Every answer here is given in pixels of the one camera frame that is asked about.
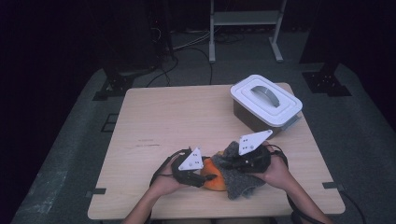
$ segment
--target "white plastic container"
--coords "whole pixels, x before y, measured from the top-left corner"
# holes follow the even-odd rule
[[[251,75],[231,87],[233,113],[252,131],[287,130],[300,118],[303,104],[292,94],[259,75]]]

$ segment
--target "dark background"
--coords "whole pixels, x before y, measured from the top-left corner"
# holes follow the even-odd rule
[[[159,64],[162,1],[1,1],[1,222],[9,222],[91,75],[105,65],[131,71]],[[216,1],[218,10],[228,1]],[[274,1],[230,1],[234,10]],[[209,1],[169,1],[173,31],[208,29]],[[392,127],[396,97],[395,7],[387,1],[289,1],[284,32],[311,29],[301,63],[329,55],[356,72]]]

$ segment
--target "black stand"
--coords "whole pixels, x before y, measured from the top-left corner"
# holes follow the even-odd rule
[[[318,72],[304,72],[303,76],[313,93],[327,93],[329,96],[350,96],[346,86],[335,77],[338,61],[327,62]]]

